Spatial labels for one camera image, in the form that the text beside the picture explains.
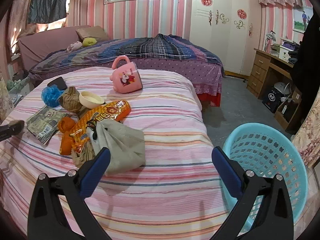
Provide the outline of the dark window curtain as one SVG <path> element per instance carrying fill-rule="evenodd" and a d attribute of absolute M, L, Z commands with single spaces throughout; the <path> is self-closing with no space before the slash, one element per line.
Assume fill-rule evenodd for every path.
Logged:
<path fill-rule="evenodd" d="M 28 24 L 48 24 L 67 17 L 67 0 L 31 0 Z"/>

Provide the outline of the black phone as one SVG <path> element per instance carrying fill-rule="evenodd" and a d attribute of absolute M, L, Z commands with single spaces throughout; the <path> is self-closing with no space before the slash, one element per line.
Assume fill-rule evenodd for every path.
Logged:
<path fill-rule="evenodd" d="M 67 89 L 67 85 L 61 76 L 54 79 L 53 81 L 50 81 L 50 83 L 48 83 L 47 86 L 48 87 L 56 86 L 59 90 L 66 90 Z"/>

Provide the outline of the cream paper bowl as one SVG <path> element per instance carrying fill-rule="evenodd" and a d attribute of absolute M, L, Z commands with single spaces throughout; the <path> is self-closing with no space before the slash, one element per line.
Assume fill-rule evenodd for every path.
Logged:
<path fill-rule="evenodd" d="M 94 109 L 105 103 L 102 97 L 88 91 L 83 91 L 80 93 L 79 101 L 84 107 L 89 109 Z"/>

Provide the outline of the yellow plush toy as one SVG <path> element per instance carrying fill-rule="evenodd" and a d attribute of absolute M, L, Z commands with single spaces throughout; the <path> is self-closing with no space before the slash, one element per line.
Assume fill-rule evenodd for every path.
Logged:
<path fill-rule="evenodd" d="M 82 41 L 82 46 L 83 47 L 89 47 L 97 44 L 97 40 L 93 37 L 86 37 Z"/>

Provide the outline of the small framed photo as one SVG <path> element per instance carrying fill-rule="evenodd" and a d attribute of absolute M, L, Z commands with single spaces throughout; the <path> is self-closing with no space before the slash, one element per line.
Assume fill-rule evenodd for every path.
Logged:
<path fill-rule="evenodd" d="M 294 7 L 293 30 L 299 33 L 304 33 L 312 16 L 313 16 L 312 7 L 306 7 L 306 6 L 303 6 L 301 8 Z"/>

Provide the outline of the white helmet under desk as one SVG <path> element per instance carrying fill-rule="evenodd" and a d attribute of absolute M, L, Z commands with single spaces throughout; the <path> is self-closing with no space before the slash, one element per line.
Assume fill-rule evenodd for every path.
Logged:
<path fill-rule="evenodd" d="M 291 93 L 291 84 L 290 83 L 285 84 L 283 82 L 277 82 L 274 84 L 274 88 L 285 96 L 287 96 Z"/>

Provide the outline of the blue plastic scrunchy ball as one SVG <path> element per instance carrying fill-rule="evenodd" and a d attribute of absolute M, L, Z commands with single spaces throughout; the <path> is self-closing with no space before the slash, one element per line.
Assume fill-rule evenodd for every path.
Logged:
<path fill-rule="evenodd" d="M 57 85 L 45 87 L 41 93 L 41 98 L 45 105 L 48 107 L 57 107 L 60 105 L 59 97 L 63 94 L 63 90 L 60 90 Z"/>

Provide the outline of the grey printed snack packet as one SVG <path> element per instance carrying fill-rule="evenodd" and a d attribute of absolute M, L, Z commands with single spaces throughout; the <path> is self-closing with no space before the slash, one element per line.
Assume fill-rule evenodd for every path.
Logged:
<path fill-rule="evenodd" d="M 27 119 L 27 130 L 43 145 L 46 145 L 58 130 L 58 123 L 67 113 L 48 106 L 42 107 Z"/>

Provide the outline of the floral curtain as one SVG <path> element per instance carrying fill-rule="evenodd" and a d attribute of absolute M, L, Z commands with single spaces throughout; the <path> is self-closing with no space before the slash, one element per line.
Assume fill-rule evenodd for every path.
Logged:
<path fill-rule="evenodd" d="M 319 92 L 302 126 L 292 139 L 304 164 L 312 168 L 319 160 L 320 149 L 320 95 Z"/>

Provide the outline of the purple bed with plaid quilt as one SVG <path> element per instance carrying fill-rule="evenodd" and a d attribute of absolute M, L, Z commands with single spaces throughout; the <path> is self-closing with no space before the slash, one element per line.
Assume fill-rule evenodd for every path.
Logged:
<path fill-rule="evenodd" d="M 223 65 L 218 56 L 180 36 L 98 41 L 97 44 L 69 49 L 80 40 L 84 26 L 66 27 L 28 35 L 18 40 L 22 63 L 35 85 L 42 81 L 87 67 L 111 67 L 120 55 L 127 56 L 139 69 L 176 72 L 191 81 L 199 99 L 219 107 Z"/>

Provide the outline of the orange plastic bag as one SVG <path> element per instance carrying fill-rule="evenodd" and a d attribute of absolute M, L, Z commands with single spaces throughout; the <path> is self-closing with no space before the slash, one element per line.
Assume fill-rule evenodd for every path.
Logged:
<path fill-rule="evenodd" d="M 68 116 L 63 117 L 57 124 L 58 130 L 62 133 L 59 150 L 61 155 L 71 155 L 73 138 L 70 136 L 70 131 L 75 124 L 76 122 Z"/>

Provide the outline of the grey cloth bag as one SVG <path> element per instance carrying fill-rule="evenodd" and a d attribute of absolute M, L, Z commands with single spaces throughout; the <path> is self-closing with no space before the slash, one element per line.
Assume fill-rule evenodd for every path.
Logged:
<path fill-rule="evenodd" d="M 112 176 L 134 170 L 145 165 L 145 140 L 141 130 L 133 129 L 111 119 L 87 126 L 86 134 L 91 140 L 95 154 L 102 148 L 111 153 L 110 164 L 105 175 Z"/>

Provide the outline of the pink cartoon mug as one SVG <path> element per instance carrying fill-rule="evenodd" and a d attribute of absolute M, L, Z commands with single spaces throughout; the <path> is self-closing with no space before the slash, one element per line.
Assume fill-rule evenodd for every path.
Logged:
<path fill-rule="evenodd" d="M 143 88 L 136 64 L 130 61 L 126 55 L 118 56 L 112 63 L 112 69 L 110 80 L 115 92 L 126 94 Z"/>

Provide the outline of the pink plush toy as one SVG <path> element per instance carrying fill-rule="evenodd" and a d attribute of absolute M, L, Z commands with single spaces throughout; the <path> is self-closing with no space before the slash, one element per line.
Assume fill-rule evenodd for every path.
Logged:
<path fill-rule="evenodd" d="M 81 47 L 82 47 L 82 42 L 76 41 L 76 42 L 70 44 L 70 45 L 67 47 L 66 51 L 69 53 L 69 52 L 71 52 L 71 51 L 78 50 L 78 49 L 80 49 Z"/>

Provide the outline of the brown pillow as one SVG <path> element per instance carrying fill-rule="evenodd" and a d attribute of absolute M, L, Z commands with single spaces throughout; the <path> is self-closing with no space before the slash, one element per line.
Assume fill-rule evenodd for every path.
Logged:
<path fill-rule="evenodd" d="M 81 40 L 86 38 L 95 38 L 97 42 L 108 40 L 107 33 L 100 26 L 78 28 L 76 32 Z"/>

